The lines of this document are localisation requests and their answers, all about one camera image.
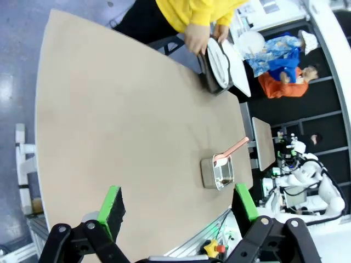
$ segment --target red button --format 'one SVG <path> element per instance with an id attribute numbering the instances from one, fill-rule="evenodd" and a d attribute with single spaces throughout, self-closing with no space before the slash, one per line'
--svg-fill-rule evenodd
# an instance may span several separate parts
<path id="1" fill-rule="evenodd" d="M 225 252 L 225 246 L 224 245 L 216 246 L 216 251 L 220 252 L 220 253 L 224 253 Z"/>

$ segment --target black wall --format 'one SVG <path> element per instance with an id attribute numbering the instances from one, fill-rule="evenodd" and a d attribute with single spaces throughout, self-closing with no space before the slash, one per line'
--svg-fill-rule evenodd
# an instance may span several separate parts
<path id="1" fill-rule="evenodd" d="M 343 21 L 346 21 L 343 29 L 351 35 L 350 17 L 347 19 L 345 14 L 339 14 L 337 16 L 340 16 Z M 261 33 L 267 40 L 277 37 L 284 32 L 289 32 L 297 36 L 299 30 L 313 33 L 312 26 L 305 21 L 290 23 L 285 27 L 278 27 Z M 307 56 L 301 55 L 300 68 L 304 68 L 308 65 L 317 65 L 320 78 L 331 76 L 331 71 L 322 48 L 312 51 Z M 310 84 L 307 93 L 301 98 L 266 98 L 251 101 L 248 106 L 251 117 L 257 117 L 271 125 L 296 121 L 301 118 L 314 117 L 341 109 L 333 79 Z M 347 146 L 346 131 L 341 114 L 303 122 L 303 129 L 304 134 L 320 132 L 324 137 L 323 142 L 311 150 L 312 153 Z M 288 127 L 287 131 L 288 133 L 299 135 L 298 125 Z M 272 130 L 274 136 L 276 136 L 276 132 L 277 129 Z M 339 184 L 350 182 L 348 151 L 320 155 L 319 159 Z M 349 200 L 348 204 L 350 204 L 351 185 L 343 186 L 342 191 Z"/>

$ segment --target wooden table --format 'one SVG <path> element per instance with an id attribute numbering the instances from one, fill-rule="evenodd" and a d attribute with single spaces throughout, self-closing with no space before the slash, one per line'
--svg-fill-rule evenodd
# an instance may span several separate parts
<path id="1" fill-rule="evenodd" d="M 200 159 L 245 136 L 237 98 L 214 97 L 198 76 L 139 42 L 53 10 L 37 82 L 36 145 L 46 217 L 78 225 L 122 187 L 117 243 L 129 260 L 186 242 L 231 203 L 203 188 Z M 247 146 L 232 155 L 252 187 Z M 85 262 L 96 262 L 96 256 Z"/>
<path id="2" fill-rule="evenodd" d="M 253 117 L 252 126 L 256 141 L 258 164 L 261 171 L 266 170 L 275 162 L 275 152 L 270 125 Z"/>

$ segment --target metal container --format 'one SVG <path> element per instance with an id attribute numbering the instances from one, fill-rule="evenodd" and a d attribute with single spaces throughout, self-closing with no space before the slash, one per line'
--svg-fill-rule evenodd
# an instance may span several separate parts
<path id="1" fill-rule="evenodd" d="M 202 181 L 204 188 L 221 190 L 234 182 L 233 164 L 229 156 L 226 165 L 214 167 L 213 159 L 215 156 L 201 160 Z"/>

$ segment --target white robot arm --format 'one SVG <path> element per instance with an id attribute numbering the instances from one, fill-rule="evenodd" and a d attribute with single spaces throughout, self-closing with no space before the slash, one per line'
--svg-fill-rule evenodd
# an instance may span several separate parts
<path id="1" fill-rule="evenodd" d="M 293 170 L 291 174 L 287 176 L 275 179 L 277 189 L 273 192 L 273 197 L 269 198 L 270 202 L 267 202 L 265 207 L 272 210 L 276 219 L 281 223 L 285 223 L 286 220 L 296 217 L 303 219 L 305 222 L 337 218 L 342 214 L 346 205 L 341 193 L 327 176 L 326 169 L 318 161 L 317 156 L 308 153 L 303 154 L 302 159 L 305 163 L 298 169 Z M 316 197 L 319 197 L 322 200 L 321 202 L 326 204 L 325 212 L 322 215 L 313 212 L 311 212 L 310 215 L 282 213 L 282 210 L 279 208 L 283 206 L 283 195 L 280 193 L 279 187 L 302 186 L 305 188 L 313 188 L 317 187 L 319 182 L 318 196 Z"/>

